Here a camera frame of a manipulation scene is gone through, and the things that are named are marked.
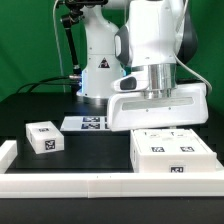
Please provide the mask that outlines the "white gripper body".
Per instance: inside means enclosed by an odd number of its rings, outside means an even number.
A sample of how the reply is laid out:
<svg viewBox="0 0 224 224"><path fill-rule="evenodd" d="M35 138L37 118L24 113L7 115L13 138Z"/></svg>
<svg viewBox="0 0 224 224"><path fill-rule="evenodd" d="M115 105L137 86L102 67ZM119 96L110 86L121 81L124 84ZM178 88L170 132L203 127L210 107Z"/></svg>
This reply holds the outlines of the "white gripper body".
<svg viewBox="0 0 224 224"><path fill-rule="evenodd" d="M154 99L146 99L143 92L119 93L107 106L107 125L112 131L202 124L207 119L204 83L182 84L170 97Z"/></svg>

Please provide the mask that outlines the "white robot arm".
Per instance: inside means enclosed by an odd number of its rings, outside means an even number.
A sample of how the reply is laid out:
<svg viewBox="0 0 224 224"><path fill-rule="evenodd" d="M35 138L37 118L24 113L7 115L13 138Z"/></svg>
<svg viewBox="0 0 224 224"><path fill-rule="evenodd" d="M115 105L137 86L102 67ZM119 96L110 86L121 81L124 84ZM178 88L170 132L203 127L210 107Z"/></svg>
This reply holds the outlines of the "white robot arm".
<svg viewBox="0 0 224 224"><path fill-rule="evenodd" d="M112 131L201 124L208 119L205 81L177 84L176 67L194 55L188 0L109 0L129 8L117 27L86 6L87 65L78 96L107 103Z"/></svg>

